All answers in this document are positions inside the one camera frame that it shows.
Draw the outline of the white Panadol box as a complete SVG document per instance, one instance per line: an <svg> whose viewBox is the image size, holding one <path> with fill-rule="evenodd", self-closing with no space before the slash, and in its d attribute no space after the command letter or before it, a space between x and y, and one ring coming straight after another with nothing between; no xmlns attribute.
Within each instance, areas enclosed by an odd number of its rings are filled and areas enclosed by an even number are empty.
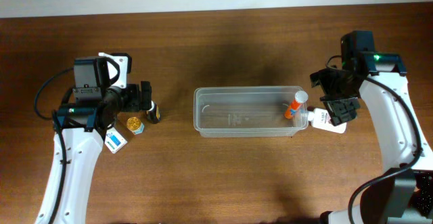
<svg viewBox="0 0 433 224"><path fill-rule="evenodd" d="M117 153L127 143L128 141L115 128L111 128L106 131L104 144L109 151L111 151L111 153Z"/></svg>

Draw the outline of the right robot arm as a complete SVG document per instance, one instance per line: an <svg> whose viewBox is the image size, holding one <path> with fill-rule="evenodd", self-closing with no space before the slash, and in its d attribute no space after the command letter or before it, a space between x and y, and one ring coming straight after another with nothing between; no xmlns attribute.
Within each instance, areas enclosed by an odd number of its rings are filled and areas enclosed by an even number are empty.
<svg viewBox="0 0 433 224"><path fill-rule="evenodd" d="M378 52L370 31L352 31L340 44L341 67L312 73L311 84L322 88L334 126L354 120L365 102L383 173L359 186L346 209L322 213L320 223L431 223L432 149L411 104L401 56Z"/></svg>

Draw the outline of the clear plastic container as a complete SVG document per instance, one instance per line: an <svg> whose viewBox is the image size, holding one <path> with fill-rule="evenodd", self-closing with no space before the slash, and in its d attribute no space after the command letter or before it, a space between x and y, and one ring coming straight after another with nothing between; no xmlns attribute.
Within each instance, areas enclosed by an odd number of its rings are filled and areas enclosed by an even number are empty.
<svg viewBox="0 0 433 224"><path fill-rule="evenodd" d="M194 92L193 126L202 137L291 137L306 129L306 104L284 114L298 86L202 87Z"/></svg>

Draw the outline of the orange tablet tube white cap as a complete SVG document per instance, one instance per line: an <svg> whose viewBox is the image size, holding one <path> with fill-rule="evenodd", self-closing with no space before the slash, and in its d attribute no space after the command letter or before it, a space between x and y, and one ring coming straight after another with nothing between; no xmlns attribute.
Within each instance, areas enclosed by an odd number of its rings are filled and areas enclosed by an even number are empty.
<svg viewBox="0 0 433 224"><path fill-rule="evenodd" d="M293 118L296 115L299 108L305 102L307 102L308 98L309 98L309 96L308 96L307 92L297 91L294 95L294 99L293 99L292 103L288 106L288 109L286 110L284 116L287 119Z"/></svg>

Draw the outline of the dark bottle white cap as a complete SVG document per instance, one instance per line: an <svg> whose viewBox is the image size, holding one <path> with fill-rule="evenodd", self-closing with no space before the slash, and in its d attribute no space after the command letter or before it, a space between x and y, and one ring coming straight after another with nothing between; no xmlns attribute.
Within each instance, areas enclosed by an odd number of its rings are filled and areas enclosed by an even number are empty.
<svg viewBox="0 0 433 224"><path fill-rule="evenodd" d="M151 108L146 111L146 118L152 124L158 124L160 122L160 110L158 105L151 101Z"/></svg>

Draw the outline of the gold lid small jar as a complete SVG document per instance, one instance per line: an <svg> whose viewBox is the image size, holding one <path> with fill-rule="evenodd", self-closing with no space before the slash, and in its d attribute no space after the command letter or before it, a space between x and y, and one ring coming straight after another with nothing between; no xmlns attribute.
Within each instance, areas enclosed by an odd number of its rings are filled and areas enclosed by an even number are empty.
<svg viewBox="0 0 433 224"><path fill-rule="evenodd" d="M138 135L143 133L144 124L137 117L130 117L127 120L127 129L132 132L134 135Z"/></svg>

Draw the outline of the white pump bottle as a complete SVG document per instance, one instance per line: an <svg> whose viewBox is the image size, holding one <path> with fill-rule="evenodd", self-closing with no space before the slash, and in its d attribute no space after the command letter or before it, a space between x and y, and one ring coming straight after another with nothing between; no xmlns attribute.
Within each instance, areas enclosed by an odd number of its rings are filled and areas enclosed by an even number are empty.
<svg viewBox="0 0 433 224"><path fill-rule="evenodd" d="M334 126L331 122L331 117L328 111L325 109L315 108L313 111L308 110L306 114L311 126L316 129L339 134L346 132L347 124L343 123L341 125Z"/></svg>

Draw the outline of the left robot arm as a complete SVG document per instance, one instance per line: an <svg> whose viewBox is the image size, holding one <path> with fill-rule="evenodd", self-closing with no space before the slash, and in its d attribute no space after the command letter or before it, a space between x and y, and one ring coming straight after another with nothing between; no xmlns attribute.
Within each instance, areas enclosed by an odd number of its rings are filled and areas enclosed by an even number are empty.
<svg viewBox="0 0 433 224"><path fill-rule="evenodd" d="M114 136L121 112L145 112L160 122L150 82L130 84L127 53L77 58L70 71L74 85L48 118L53 123L53 161L36 223L84 223L95 165L105 145L117 150Z"/></svg>

